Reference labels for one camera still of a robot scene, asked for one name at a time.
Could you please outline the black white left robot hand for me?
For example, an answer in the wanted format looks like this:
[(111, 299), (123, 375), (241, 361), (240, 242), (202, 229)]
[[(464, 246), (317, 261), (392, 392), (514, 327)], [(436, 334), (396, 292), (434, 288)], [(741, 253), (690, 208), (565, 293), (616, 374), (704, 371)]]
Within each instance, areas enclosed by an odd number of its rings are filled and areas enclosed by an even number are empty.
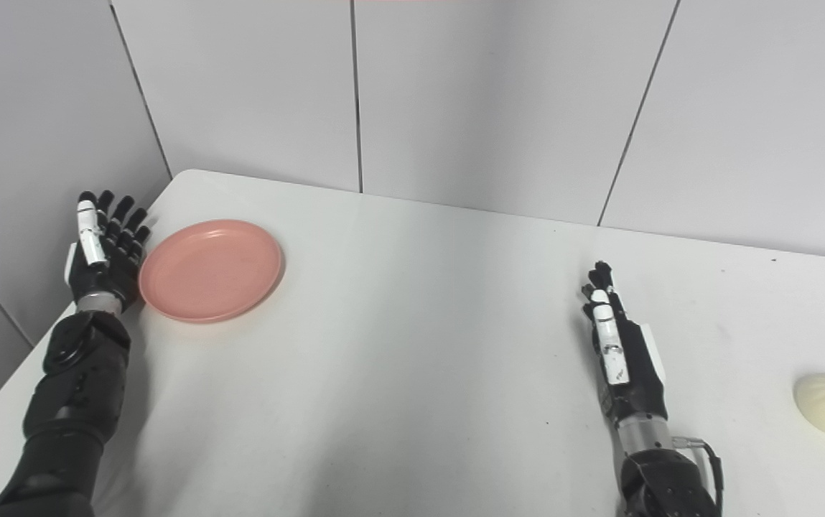
[(84, 191), (76, 206), (77, 239), (65, 283), (77, 311), (123, 314), (140, 297), (139, 275), (151, 230), (147, 210), (130, 196)]

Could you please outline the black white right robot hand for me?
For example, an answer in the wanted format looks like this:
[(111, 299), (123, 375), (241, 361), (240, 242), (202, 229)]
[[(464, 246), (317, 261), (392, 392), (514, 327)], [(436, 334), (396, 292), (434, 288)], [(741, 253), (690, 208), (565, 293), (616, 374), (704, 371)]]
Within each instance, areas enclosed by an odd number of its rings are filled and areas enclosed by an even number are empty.
[(626, 314), (612, 267), (597, 261), (582, 287), (600, 368), (600, 406), (613, 426), (623, 420), (668, 419), (664, 386), (639, 324)]

